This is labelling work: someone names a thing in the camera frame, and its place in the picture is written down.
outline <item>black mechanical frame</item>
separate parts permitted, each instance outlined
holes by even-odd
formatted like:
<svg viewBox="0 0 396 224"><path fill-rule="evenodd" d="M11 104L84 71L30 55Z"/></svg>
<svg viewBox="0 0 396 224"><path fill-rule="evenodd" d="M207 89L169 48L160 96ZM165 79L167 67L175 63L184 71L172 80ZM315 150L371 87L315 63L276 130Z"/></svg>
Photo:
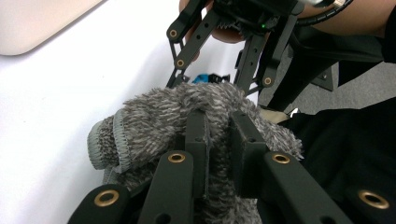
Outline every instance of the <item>black mechanical frame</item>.
<svg viewBox="0 0 396 224"><path fill-rule="evenodd" d="M240 31L246 39L236 62L234 84L246 95L272 86L304 5L297 0L215 0L213 10L184 45L183 38L205 3L206 0L190 0L167 31L175 64L167 87L188 81L184 73L193 57L212 30L224 24ZM251 89L252 83L257 87ZM120 185L94 189L69 223L193 223L194 199L207 197L208 191L206 123L204 112L191 112L186 135L177 138L175 150L161 156L150 181L132 192ZM297 160L268 150L253 122L241 111L232 114L230 139L236 194L258 200L262 223L351 223Z"/></svg>

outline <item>white wall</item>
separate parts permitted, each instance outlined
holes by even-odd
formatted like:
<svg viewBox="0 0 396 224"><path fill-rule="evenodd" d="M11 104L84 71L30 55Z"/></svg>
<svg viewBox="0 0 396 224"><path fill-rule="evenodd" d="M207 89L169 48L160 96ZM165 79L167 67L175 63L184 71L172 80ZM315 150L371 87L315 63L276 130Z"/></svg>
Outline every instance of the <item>white wall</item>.
<svg viewBox="0 0 396 224"><path fill-rule="evenodd" d="M0 56L0 223L66 223L101 185L88 132L122 102L165 86L165 32L177 14L177 0L108 0L38 48ZM209 39L186 74L233 74L242 47Z"/></svg>

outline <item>brass rivet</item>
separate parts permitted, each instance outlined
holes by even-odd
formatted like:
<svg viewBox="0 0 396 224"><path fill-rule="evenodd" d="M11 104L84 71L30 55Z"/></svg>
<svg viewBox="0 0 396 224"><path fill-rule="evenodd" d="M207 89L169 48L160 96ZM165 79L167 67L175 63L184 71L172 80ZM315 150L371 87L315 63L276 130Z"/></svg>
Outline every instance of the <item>brass rivet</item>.
<svg viewBox="0 0 396 224"><path fill-rule="evenodd" d="M177 36L177 31L176 30L171 30L171 32L169 32L169 35L172 37L176 37Z"/></svg>
<svg viewBox="0 0 396 224"><path fill-rule="evenodd" d="M177 65L178 65L179 67L183 66L183 65L184 65L184 61L183 61L183 60L178 60L178 61L177 61Z"/></svg>
<svg viewBox="0 0 396 224"><path fill-rule="evenodd" d="M389 203L386 199L379 196L376 193L373 193L369 190L362 189L359 191L359 198L368 205L378 208L378 209L387 209L389 208Z"/></svg>
<svg viewBox="0 0 396 224"><path fill-rule="evenodd" d="M179 163L179 162L183 162L184 160L186 160L186 157L183 154L174 153L174 154L168 156L168 160L173 163Z"/></svg>
<svg viewBox="0 0 396 224"><path fill-rule="evenodd" d="M270 77L267 77L267 78L264 80L265 85L269 85L269 84L271 84L271 82L272 82L272 79L271 79Z"/></svg>
<svg viewBox="0 0 396 224"><path fill-rule="evenodd" d="M274 154L272 156L273 161L276 161L278 163L286 164L290 162L289 157L281 155L281 154Z"/></svg>
<svg viewBox="0 0 396 224"><path fill-rule="evenodd" d="M102 201L101 198L107 194L110 194L113 197L111 199ZM106 207L115 203L119 199L119 197L120 197L119 193L116 192L114 189L107 189L96 195L94 203L99 207Z"/></svg>

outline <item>person's arm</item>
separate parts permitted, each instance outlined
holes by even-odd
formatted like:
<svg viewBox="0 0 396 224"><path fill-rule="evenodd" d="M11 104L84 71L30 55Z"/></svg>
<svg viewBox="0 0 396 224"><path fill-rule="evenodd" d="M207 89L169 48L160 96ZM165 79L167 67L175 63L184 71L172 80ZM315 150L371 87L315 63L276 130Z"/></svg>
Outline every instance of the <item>person's arm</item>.
<svg viewBox="0 0 396 224"><path fill-rule="evenodd" d="M189 0L180 0L181 11ZM212 8L213 0L207 1L206 9ZM355 0L345 10L319 23L314 27L333 35L375 35L384 37L385 27L390 12L395 8L396 0ZM311 17L328 10L305 6L300 18ZM237 43L243 40L236 31L216 29L212 36L226 43Z"/></svg>

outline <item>white surface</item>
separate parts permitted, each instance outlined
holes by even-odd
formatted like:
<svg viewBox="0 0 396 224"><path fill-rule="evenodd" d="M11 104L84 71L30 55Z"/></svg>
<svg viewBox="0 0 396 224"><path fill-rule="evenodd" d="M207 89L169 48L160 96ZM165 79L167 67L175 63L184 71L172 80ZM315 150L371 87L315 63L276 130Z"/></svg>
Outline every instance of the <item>white surface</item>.
<svg viewBox="0 0 396 224"><path fill-rule="evenodd" d="M45 45L0 56L0 223L66 223L101 185L88 132L122 102L165 86L177 6L108 0ZM209 39L186 74L233 74L242 47Z"/></svg>
<svg viewBox="0 0 396 224"><path fill-rule="evenodd" d="M102 0L0 1L0 55L22 54Z"/></svg>

